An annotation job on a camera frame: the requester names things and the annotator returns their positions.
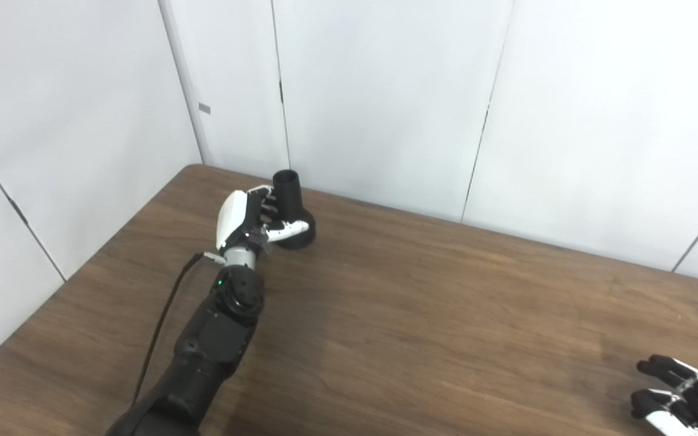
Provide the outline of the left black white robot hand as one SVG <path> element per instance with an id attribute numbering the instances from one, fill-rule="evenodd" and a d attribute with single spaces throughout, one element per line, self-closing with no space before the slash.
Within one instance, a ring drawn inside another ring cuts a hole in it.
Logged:
<path id="1" fill-rule="evenodd" d="M 222 204 L 216 227 L 216 249 L 232 248 L 259 254 L 270 245 L 299 250 L 316 239 L 316 221 L 303 206 L 299 188 L 261 185 L 235 190 Z"/>

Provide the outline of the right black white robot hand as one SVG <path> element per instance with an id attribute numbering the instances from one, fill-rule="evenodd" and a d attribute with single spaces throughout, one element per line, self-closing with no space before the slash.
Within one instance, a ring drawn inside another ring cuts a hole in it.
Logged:
<path id="1" fill-rule="evenodd" d="M 698 369 L 662 354 L 640 360 L 636 368 L 668 389 L 632 392 L 631 416 L 662 435 L 698 435 Z"/>

